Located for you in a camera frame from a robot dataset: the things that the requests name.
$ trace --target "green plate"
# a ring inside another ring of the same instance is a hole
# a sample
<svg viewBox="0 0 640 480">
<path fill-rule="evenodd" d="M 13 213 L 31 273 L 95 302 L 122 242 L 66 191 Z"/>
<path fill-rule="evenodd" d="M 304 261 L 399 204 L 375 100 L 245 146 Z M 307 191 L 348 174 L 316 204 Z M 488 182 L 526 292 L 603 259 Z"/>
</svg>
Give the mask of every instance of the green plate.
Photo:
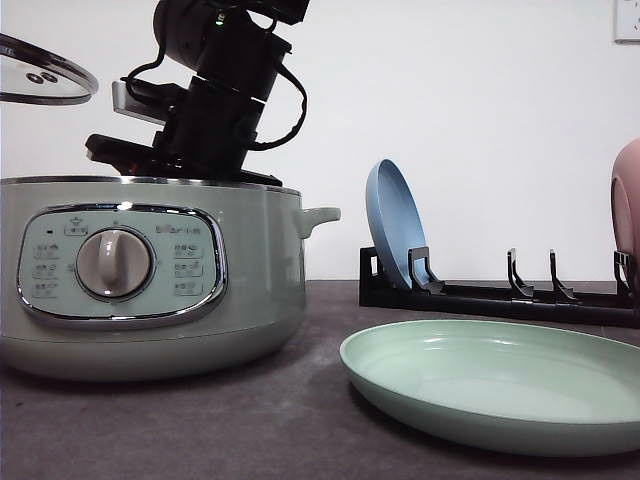
<svg viewBox="0 0 640 480">
<path fill-rule="evenodd" d="M 340 346 L 355 387 L 412 427 L 524 455 L 640 448 L 640 348 L 553 328 L 421 320 Z"/>
</svg>

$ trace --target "cooker handle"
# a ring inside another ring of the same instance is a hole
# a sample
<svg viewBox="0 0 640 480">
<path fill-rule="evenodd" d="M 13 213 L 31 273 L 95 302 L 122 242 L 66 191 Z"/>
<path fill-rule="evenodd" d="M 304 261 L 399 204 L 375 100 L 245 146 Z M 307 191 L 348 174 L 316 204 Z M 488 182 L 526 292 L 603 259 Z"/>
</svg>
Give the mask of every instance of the cooker handle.
<svg viewBox="0 0 640 480">
<path fill-rule="evenodd" d="M 340 220 L 339 208 L 311 208 L 299 210 L 296 215 L 298 235 L 302 240 L 311 236 L 311 231 L 322 223 Z"/>
</svg>

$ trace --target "black dish rack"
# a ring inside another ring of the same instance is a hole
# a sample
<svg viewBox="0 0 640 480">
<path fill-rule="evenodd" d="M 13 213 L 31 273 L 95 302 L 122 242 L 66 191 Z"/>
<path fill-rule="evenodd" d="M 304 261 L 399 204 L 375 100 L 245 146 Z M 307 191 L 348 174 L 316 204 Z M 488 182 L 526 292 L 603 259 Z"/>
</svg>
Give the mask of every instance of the black dish rack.
<svg viewBox="0 0 640 480">
<path fill-rule="evenodd" d="M 636 263 L 632 255 L 614 252 L 616 293 L 585 293 L 567 288 L 556 275 L 556 255 L 550 251 L 553 289 L 534 288 L 516 270 L 516 250 L 507 252 L 509 287 L 453 284 L 432 272 L 429 247 L 408 251 L 411 290 L 396 288 L 385 275 L 374 247 L 360 249 L 360 305 L 560 323 L 640 328 L 640 302 L 634 292 Z M 373 260 L 377 272 L 374 272 Z M 416 262 L 424 261 L 430 277 L 418 280 Z"/>
</svg>

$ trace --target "gray table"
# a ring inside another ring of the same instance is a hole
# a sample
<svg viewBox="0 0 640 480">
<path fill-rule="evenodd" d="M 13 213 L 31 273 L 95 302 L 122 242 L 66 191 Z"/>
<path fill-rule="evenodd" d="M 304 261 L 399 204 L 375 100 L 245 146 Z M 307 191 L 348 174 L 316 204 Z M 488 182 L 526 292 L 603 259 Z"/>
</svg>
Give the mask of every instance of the gray table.
<svg viewBox="0 0 640 480">
<path fill-rule="evenodd" d="M 463 316 L 360 308 L 357 286 L 309 282 L 296 336 L 222 372 L 91 385 L 0 369 L 2 479 L 640 478 L 640 451 L 590 459 L 492 453 L 430 437 L 370 406 L 339 361 L 348 334 Z M 640 345 L 638 330 L 569 328 Z"/>
</svg>

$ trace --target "silver knob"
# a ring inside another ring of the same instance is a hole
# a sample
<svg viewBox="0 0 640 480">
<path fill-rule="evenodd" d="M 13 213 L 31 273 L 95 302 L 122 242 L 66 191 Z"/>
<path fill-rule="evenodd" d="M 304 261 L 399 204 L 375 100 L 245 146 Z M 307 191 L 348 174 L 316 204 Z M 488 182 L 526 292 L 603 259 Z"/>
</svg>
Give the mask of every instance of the silver knob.
<svg viewBox="0 0 640 480">
<path fill-rule="evenodd" d="M 76 271 L 82 284 L 101 297 L 134 293 L 151 270 L 152 257 L 137 235 L 120 229 L 91 236 L 80 248 Z"/>
</svg>

